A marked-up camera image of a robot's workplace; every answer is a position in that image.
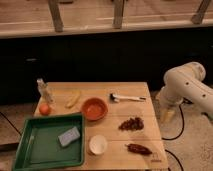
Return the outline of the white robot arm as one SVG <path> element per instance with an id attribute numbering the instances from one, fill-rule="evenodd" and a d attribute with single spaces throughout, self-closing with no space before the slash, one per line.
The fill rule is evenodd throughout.
<path id="1" fill-rule="evenodd" d="M 165 72 L 164 86 L 158 94 L 160 120 L 163 123 L 171 120 L 175 107 L 179 106 L 183 99 L 199 106 L 209 120 L 213 121 L 213 88 L 203 83 L 205 76 L 206 70 L 198 62 L 189 62 Z"/>

